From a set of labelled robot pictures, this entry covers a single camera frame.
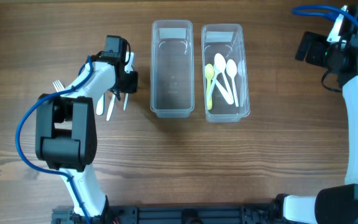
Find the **yellow plastic spoon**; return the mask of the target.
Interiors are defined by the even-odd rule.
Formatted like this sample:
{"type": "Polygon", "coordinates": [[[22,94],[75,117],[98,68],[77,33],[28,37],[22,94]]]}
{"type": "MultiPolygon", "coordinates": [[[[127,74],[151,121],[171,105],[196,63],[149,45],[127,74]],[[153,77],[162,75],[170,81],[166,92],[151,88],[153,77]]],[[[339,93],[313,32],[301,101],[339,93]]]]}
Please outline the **yellow plastic spoon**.
{"type": "Polygon", "coordinates": [[[211,82],[214,77],[214,67],[209,63],[204,68],[204,76],[206,79],[206,99],[207,99],[207,109],[210,110],[213,107],[212,98],[209,96],[209,91],[211,89],[211,82]]]}

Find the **clear bent plastic fork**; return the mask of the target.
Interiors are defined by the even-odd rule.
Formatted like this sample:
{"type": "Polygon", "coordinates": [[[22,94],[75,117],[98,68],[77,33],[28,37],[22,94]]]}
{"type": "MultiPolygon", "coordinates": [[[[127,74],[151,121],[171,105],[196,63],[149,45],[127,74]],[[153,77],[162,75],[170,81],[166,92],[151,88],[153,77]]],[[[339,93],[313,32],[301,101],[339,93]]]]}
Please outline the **clear bent plastic fork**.
{"type": "Polygon", "coordinates": [[[124,111],[127,109],[128,100],[129,100],[129,94],[126,93],[125,99],[124,99],[124,105],[123,105],[123,110],[124,110],[124,111]]]}

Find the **broad white plastic spoon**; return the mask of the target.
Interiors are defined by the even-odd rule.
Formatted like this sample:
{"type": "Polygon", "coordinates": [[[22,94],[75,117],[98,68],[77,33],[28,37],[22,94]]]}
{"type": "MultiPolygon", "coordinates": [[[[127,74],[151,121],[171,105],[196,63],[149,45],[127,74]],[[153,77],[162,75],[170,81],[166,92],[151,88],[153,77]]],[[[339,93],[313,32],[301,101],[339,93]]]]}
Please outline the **broad white plastic spoon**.
{"type": "Polygon", "coordinates": [[[226,100],[226,103],[232,105],[234,103],[234,99],[231,93],[228,92],[218,81],[216,81],[215,85],[222,94],[223,98],[226,100]]]}

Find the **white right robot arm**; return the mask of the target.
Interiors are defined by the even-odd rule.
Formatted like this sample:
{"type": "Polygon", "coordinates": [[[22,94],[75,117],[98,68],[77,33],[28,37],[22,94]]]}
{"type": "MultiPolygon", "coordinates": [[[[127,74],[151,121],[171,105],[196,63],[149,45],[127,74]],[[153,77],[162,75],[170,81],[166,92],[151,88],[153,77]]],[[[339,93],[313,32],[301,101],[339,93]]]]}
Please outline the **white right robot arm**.
{"type": "Polygon", "coordinates": [[[358,223],[358,5],[305,5],[292,13],[334,22],[328,36],[305,32],[296,59],[337,74],[336,92],[343,95],[347,110],[349,159],[344,185],[315,196],[278,195],[271,215],[295,223],[358,223]]]}

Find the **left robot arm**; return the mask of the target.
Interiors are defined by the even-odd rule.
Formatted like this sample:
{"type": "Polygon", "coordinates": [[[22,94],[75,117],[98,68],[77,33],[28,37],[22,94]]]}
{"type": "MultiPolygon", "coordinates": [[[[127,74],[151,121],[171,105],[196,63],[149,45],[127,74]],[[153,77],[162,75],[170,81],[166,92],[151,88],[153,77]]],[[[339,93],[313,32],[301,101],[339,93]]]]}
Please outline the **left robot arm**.
{"type": "Polygon", "coordinates": [[[114,100],[137,91],[133,60],[128,41],[109,35],[104,49],[86,60],[71,85],[43,94],[37,102],[35,154],[65,180],[75,223],[108,222],[108,198],[92,165],[97,150],[94,109],[107,91],[114,100]]]}

